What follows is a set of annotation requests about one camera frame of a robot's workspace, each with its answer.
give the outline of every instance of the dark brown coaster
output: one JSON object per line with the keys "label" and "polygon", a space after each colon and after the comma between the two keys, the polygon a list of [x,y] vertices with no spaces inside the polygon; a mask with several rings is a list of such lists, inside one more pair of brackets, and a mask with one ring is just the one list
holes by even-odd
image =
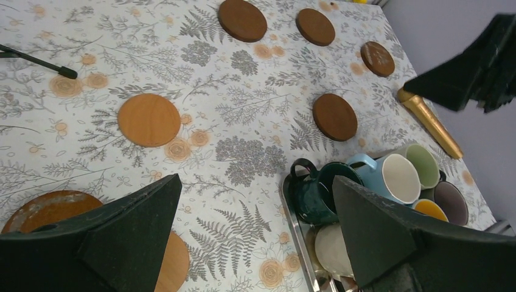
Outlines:
{"label": "dark brown coaster", "polygon": [[317,10],[301,10],[296,18],[296,25],[301,35],[312,44],[328,46],[335,39],[332,23]]}
{"label": "dark brown coaster", "polygon": [[19,208],[5,224],[2,234],[14,231],[29,233],[100,206],[102,202],[94,196],[75,190],[46,193]]}
{"label": "dark brown coaster", "polygon": [[394,72],[394,60],[391,54],[381,45],[374,41],[368,41],[360,49],[360,55],[366,66],[374,74],[387,77]]}
{"label": "dark brown coaster", "polygon": [[176,107],[156,94],[138,94],[128,99],[118,111],[118,127],[132,143],[159,147],[179,132],[181,118]]}
{"label": "dark brown coaster", "polygon": [[312,113],[319,130],[331,140],[346,141],[357,133],[355,111],[340,96],[321,95],[313,104]]}
{"label": "dark brown coaster", "polygon": [[226,0],[220,4],[218,21],[230,36],[246,43],[261,40],[267,31],[265,16],[244,0]]}

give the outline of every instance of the flower print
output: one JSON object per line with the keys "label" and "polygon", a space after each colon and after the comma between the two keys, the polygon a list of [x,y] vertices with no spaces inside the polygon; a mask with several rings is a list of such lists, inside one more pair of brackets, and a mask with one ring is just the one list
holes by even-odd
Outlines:
{"label": "flower print", "polygon": [[35,154],[38,153],[40,150],[45,150],[45,148],[42,147],[43,144],[34,144],[32,142],[27,142],[27,144],[30,145],[29,153]]}
{"label": "flower print", "polygon": [[291,253],[287,256],[287,258],[285,259],[285,261],[283,261],[283,266],[285,268],[285,270],[289,271],[289,272],[295,272],[297,270],[299,270],[299,268],[301,267],[301,263],[299,261],[299,256],[297,253]]}
{"label": "flower print", "polygon": [[275,54],[278,57],[283,57],[285,55],[285,50],[283,50],[283,48],[280,46],[274,46],[273,54]]}
{"label": "flower print", "polygon": [[161,176],[163,175],[161,172],[157,171],[157,170],[151,170],[149,173],[148,173],[155,181],[158,181],[161,179]]}
{"label": "flower print", "polygon": [[11,19],[11,21],[9,21],[9,24],[11,26],[24,26],[25,24],[23,23],[23,20],[20,20],[20,19],[14,19],[10,16],[8,16],[9,19]]}
{"label": "flower print", "polygon": [[61,75],[50,80],[49,87],[56,96],[66,99],[82,92],[82,82],[79,79],[70,79]]}
{"label": "flower print", "polygon": [[264,60],[268,60],[273,56],[271,49],[264,44],[255,44],[254,45],[254,54],[258,58],[264,59]]}
{"label": "flower print", "polygon": [[267,288],[276,288],[283,282],[283,267],[276,259],[266,260],[260,266],[259,276]]}
{"label": "flower print", "polygon": [[197,114],[198,114],[197,117],[200,117],[201,119],[204,119],[204,120],[208,120],[205,113],[198,111]]}
{"label": "flower print", "polygon": [[174,19],[170,15],[163,17],[162,21],[167,24],[167,27],[171,27],[174,25]]}
{"label": "flower print", "polygon": [[167,41],[170,43],[173,43],[176,40],[178,40],[178,37],[173,35],[169,35],[169,37],[167,38]]}
{"label": "flower print", "polygon": [[129,9],[129,14],[133,15],[134,17],[140,17],[141,16],[140,10],[138,10],[136,7],[133,7],[131,9]]}
{"label": "flower print", "polygon": [[274,142],[275,144],[278,144],[281,146],[281,140],[279,139],[278,135],[274,135],[271,137],[271,142]]}
{"label": "flower print", "polygon": [[89,66],[89,65],[95,64],[96,62],[97,62],[97,57],[90,55],[90,54],[84,54],[84,56],[82,56],[82,58],[81,58],[82,65]]}
{"label": "flower print", "polygon": [[30,9],[26,10],[27,12],[34,13],[36,15],[36,19],[45,17],[46,11],[45,8],[43,8],[41,5],[36,4],[30,5]]}
{"label": "flower print", "polygon": [[192,135],[190,136],[190,140],[192,141],[193,146],[204,146],[209,141],[209,135],[204,130],[197,130],[192,133]]}
{"label": "flower print", "polygon": [[330,4],[328,4],[328,3],[324,2],[324,1],[319,1],[319,7],[323,11],[326,11],[326,12],[332,11],[332,7],[330,6]]}
{"label": "flower print", "polygon": [[85,84],[91,88],[104,88],[108,86],[108,77],[103,73],[90,74],[86,77]]}
{"label": "flower print", "polygon": [[351,68],[351,72],[353,72],[353,74],[355,74],[355,75],[360,76],[360,75],[364,74],[364,71],[362,70],[360,65],[357,63],[351,63],[349,65],[349,67]]}
{"label": "flower print", "polygon": [[46,30],[42,30],[36,35],[36,38],[40,38],[42,40],[48,40],[52,37],[55,37],[55,35],[52,32],[47,32]]}
{"label": "flower print", "polygon": [[190,125],[192,123],[192,116],[189,114],[182,114],[181,115],[181,124],[183,125]]}
{"label": "flower print", "polygon": [[165,155],[173,161],[183,161],[190,157],[190,144],[176,137],[165,146]]}
{"label": "flower print", "polygon": [[288,233],[286,232],[281,232],[281,234],[279,235],[279,243],[281,243],[282,245],[286,244],[287,242],[290,241],[290,238],[288,236]]}
{"label": "flower print", "polygon": [[471,175],[470,172],[468,172],[467,170],[463,171],[462,172],[462,178],[464,178],[464,182],[468,185],[468,186],[472,186],[474,183],[475,183],[475,180],[473,180],[473,176]]}

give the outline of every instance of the worn coaster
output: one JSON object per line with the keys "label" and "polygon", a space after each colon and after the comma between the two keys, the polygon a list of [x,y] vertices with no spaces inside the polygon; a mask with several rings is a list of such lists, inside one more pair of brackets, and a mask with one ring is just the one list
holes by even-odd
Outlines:
{"label": "worn coaster", "polygon": [[46,193],[19,208],[5,224],[2,234],[14,231],[29,233],[100,206],[102,202],[94,196],[75,190]]}
{"label": "worn coaster", "polygon": [[346,141],[357,133],[355,111],[340,96],[321,95],[313,104],[312,113],[319,130],[331,140]]}
{"label": "worn coaster", "polygon": [[179,132],[181,118],[176,107],[156,94],[139,94],[128,99],[118,112],[118,127],[132,143],[159,147]]}
{"label": "worn coaster", "polygon": [[230,36],[246,43],[261,40],[267,31],[263,13],[244,0],[226,0],[220,4],[218,21]]}
{"label": "worn coaster", "polygon": [[318,46],[328,46],[335,39],[332,23],[321,12],[310,8],[303,9],[296,18],[301,35]]}
{"label": "worn coaster", "polygon": [[167,248],[163,255],[161,270],[159,270],[158,282],[155,292],[176,292],[181,288],[188,269],[190,268],[190,255],[185,243],[175,233],[171,232]]}
{"label": "worn coaster", "polygon": [[360,49],[360,55],[366,66],[374,74],[387,77],[394,72],[394,60],[381,44],[368,41]]}

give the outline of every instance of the mug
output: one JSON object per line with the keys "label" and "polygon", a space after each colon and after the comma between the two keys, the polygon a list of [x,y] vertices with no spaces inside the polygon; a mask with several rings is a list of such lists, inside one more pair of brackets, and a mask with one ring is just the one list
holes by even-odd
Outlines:
{"label": "mug", "polygon": [[444,214],[444,211],[436,203],[428,199],[417,200],[414,202],[414,204],[412,204],[412,209],[430,217],[434,217],[435,219],[449,222],[448,217],[446,214]]}
{"label": "mug", "polygon": [[340,224],[324,226],[319,230],[315,237],[315,254],[321,266],[334,279],[354,278]]}
{"label": "mug", "polygon": [[377,160],[366,154],[357,154],[346,164],[364,162],[356,169],[364,186],[376,194],[400,204],[412,204],[421,191],[417,171],[409,160],[393,153]]}
{"label": "mug", "polygon": [[[310,174],[300,181],[296,166],[306,168]],[[295,182],[293,200],[299,217],[310,224],[330,224],[338,222],[333,200],[333,179],[336,175],[345,176],[364,185],[357,172],[342,162],[330,162],[317,171],[308,159],[299,158],[290,167],[290,175]]]}
{"label": "mug", "polygon": [[410,144],[391,153],[397,153],[412,163],[419,176],[422,190],[431,189],[439,183],[439,164],[425,147]]}
{"label": "mug", "polygon": [[444,211],[450,223],[466,225],[469,217],[466,200],[456,186],[446,181],[444,173],[441,173],[441,179],[435,188],[423,190],[420,198],[434,201]]}

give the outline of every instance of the gold microphone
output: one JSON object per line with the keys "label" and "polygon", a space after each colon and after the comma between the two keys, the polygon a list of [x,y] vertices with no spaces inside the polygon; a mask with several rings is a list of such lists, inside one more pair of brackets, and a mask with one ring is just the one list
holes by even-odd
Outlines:
{"label": "gold microphone", "polygon": [[461,159],[464,156],[457,142],[453,140],[432,110],[427,107],[421,96],[407,92],[402,88],[398,90],[398,100],[416,115],[446,153],[455,159]]}

